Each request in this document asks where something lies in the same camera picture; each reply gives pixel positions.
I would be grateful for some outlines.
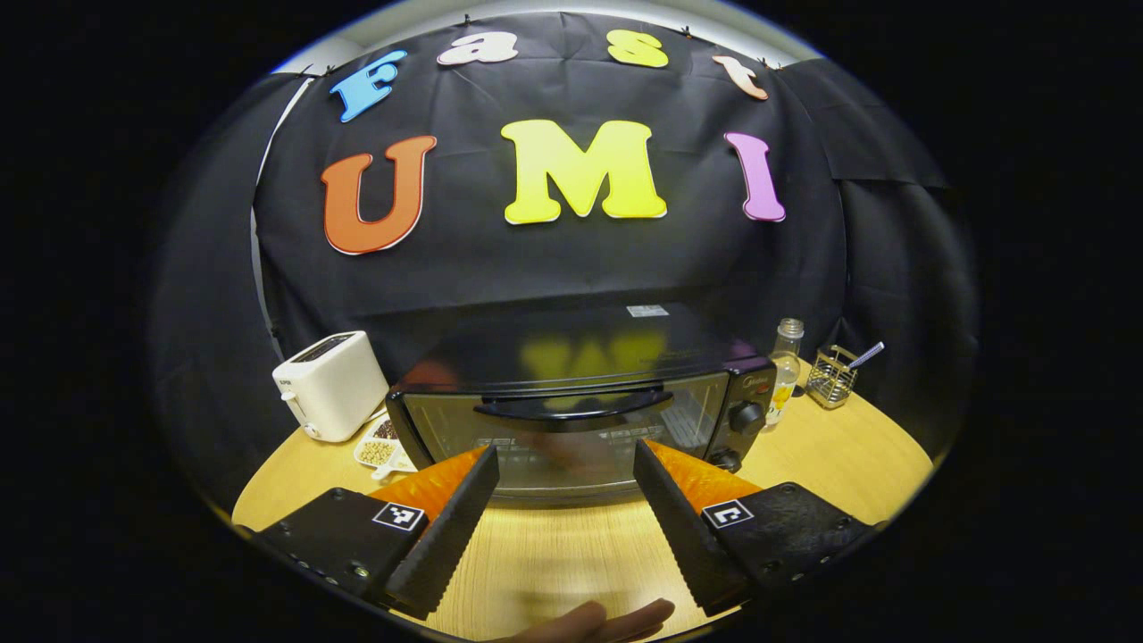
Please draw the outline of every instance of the white toaster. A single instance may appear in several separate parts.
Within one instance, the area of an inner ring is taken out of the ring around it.
[[[274,369],[273,378],[305,434],[322,442],[353,437],[389,393],[365,331],[329,336]]]

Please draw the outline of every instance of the wooden table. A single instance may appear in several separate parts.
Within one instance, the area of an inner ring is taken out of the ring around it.
[[[808,372],[802,364],[802,385]],[[400,480],[403,474],[383,483],[370,480],[371,469],[352,456],[360,435],[328,444],[296,431],[250,479],[233,522],[261,531],[330,488],[369,493]],[[901,511],[932,471],[925,451],[861,397],[825,411],[802,396],[790,401],[773,433],[758,437],[738,475],[762,488],[797,482],[873,524]],[[618,616],[658,597],[672,601],[676,611],[657,637],[713,620],[695,606],[646,501],[575,509],[490,507],[438,611],[424,621],[409,620],[482,641],[515,634],[589,600]]]

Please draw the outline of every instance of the wire utensil holder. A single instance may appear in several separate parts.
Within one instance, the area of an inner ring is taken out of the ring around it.
[[[833,345],[832,355],[818,349],[817,360],[806,379],[806,392],[814,402],[825,409],[837,409],[849,400],[857,380],[857,371],[852,367],[857,356]]]

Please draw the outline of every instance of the oven glass window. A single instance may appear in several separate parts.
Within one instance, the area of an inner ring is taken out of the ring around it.
[[[494,444],[499,452],[498,495],[591,495],[633,484],[634,445],[641,439],[696,458],[706,453],[726,395],[728,376],[671,380],[669,403],[607,419],[559,424],[494,418],[473,409],[487,402],[472,395],[408,394],[405,405],[434,461]],[[577,396],[582,401],[584,396]],[[599,396],[604,404],[616,395]],[[568,397],[547,404],[561,410]]]

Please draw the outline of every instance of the orange letter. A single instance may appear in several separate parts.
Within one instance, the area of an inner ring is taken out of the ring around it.
[[[421,218],[425,153],[434,136],[414,136],[393,143],[385,158],[393,161],[393,207],[379,220],[367,222],[359,209],[361,174],[373,154],[344,158],[321,172],[326,184],[326,239],[345,254],[365,254],[397,244]]]

